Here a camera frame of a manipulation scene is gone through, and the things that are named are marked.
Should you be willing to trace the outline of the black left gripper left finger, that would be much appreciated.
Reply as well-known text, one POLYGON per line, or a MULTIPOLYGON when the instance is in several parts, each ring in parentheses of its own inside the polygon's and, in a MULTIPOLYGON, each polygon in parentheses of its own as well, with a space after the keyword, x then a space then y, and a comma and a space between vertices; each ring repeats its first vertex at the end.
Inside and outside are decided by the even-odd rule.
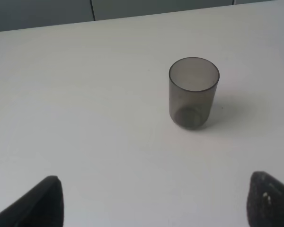
POLYGON ((62 183, 51 175, 0 212, 0 227, 63 227, 62 183))

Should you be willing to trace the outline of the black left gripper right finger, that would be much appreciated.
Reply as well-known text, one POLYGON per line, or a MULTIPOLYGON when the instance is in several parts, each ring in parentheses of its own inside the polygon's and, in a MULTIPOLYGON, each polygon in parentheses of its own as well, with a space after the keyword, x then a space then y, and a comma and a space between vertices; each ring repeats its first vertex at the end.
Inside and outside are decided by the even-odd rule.
POLYGON ((255 171, 250 178, 247 218, 251 227, 284 227, 284 184, 255 171))

